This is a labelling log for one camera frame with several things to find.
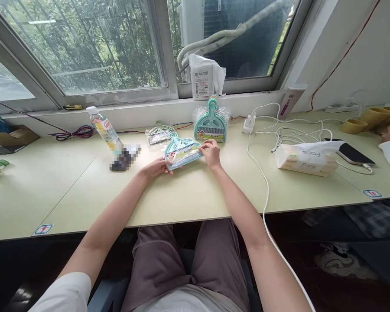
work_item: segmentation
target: tissue box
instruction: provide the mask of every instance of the tissue box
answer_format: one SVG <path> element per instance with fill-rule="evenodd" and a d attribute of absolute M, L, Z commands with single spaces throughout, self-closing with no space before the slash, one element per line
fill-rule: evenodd
<path fill-rule="evenodd" d="M 306 151 L 295 145 L 280 144 L 274 152 L 277 167 L 280 169 L 308 173 L 316 176 L 328 176 L 338 168 L 330 155 Z"/>

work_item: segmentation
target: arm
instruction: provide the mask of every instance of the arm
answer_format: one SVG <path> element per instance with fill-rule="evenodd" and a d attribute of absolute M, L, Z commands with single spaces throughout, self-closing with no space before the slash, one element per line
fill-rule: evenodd
<path fill-rule="evenodd" d="M 207 140 L 200 150 L 221 186 L 227 208 L 246 243 L 263 310 L 311 311 L 294 275 L 267 235 L 259 213 L 221 167 L 217 142 Z"/>
<path fill-rule="evenodd" d="M 91 225 L 58 278 L 72 272 L 84 272 L 94 286 L 105 257 L 124 229 L 144 189 L 152 177 L 168 173 L 166 165 L 170 163 L 157 159 L 133 177 Z"/>

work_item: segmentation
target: pants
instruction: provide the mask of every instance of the pants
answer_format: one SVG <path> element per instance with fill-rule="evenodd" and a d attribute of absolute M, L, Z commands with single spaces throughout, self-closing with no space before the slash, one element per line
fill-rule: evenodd
<path fill-rule="evenodd" d="M 190 275 L 185 272 L 172 231 L 170 224 L 139 228 L 130 284 L 121 311 L 132 311 L 174 288 L 194 284 L 230 298 L 243 312 L 249 312 L 247 283 L 233 221 L 202 223 Z"/>

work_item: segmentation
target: shoe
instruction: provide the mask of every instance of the shoe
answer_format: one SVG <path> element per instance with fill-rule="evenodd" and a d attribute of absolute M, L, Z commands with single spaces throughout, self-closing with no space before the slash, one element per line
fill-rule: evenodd
<path fill-rule="evenodd" d="M 368 266 L 361 266 L 358 258 L 348 253 L 346 257 L 339 256 L 332 250 L 325 250 L 323 253 L 314 257 L 316 265 L 324 272 L 339 275 L 349 276 L 354 274 L 357 278 L 365 280 L 377 280 L 378 276 Z"/>

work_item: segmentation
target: charger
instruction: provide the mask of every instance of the charger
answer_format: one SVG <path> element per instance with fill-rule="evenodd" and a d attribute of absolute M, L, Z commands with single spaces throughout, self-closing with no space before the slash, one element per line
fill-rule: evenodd
<path fill-rule="evenodd" d="M 243 125 L 243 133 L 251 134 L 253 131 L 254 123 L 256 122 L 256 114 L 248 115 Z"/>

